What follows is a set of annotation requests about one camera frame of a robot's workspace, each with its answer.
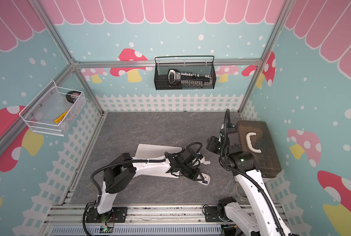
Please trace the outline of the white wireless mouse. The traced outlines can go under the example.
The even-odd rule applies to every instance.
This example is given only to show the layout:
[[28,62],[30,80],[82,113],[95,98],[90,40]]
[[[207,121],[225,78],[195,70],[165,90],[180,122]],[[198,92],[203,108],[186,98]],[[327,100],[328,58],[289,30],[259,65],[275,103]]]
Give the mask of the white wireless mouse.
[[210,184],[210,176],[207,175],[207,174],[205,174],[205,175],[207,176],[206,179],[205,179],[205,182],[204,183],[200,183],[200,184],[202,184],[204,186],[208,186]]

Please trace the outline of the silver laptop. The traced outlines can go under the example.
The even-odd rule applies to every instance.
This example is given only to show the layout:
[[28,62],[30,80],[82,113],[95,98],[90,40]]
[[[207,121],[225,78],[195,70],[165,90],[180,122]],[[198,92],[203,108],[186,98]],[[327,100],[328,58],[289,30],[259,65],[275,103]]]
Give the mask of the silver laptop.
[[162,160],[165,159],[166,152],[172,154],[180,151],[182,151],[182,147],[139,144],[133,159],[142,159],[145,162],[133,164],[133,166],[136,168],[134,177],[154,176],[175,179],[179,178],[179,172],[176,172],[174,175],[168,173],[168,170],[171,168],[168,160],[161,163],[152,163],[148,162],[148,160]]

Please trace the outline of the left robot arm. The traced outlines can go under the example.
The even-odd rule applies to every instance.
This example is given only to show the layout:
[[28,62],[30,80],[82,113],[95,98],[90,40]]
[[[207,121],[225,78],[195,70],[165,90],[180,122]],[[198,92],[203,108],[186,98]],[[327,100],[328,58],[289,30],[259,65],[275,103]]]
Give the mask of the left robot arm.
[[139,144],[135,156],[123,153],[110,164],[97,169],[90,176],[98,191],[97,199],[85,206],[83,224],[124,222],[127,209],[114,207],[113,203],[118,193],[135,177],[185,177],[209,185],[210,176],[200,170],[200,165],[205,162],[200,152],[202,146],[200,142],[191,143],[185,148]]

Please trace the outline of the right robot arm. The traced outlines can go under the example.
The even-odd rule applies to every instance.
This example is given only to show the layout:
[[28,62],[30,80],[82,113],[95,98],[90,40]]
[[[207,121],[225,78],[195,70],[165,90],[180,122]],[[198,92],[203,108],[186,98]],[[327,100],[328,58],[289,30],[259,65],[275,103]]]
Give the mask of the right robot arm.
[[225,111],[220,136],[209,138],[207,150],[218,154],[220,166],[232,172],[255,215],[250,216],[233,198],[224,198],[217,206],[221,219],[232,221],[243,236],[293,235],[270,198],[255,157],[251,152],[243,150],[238,126],[231,123],[229,109]]

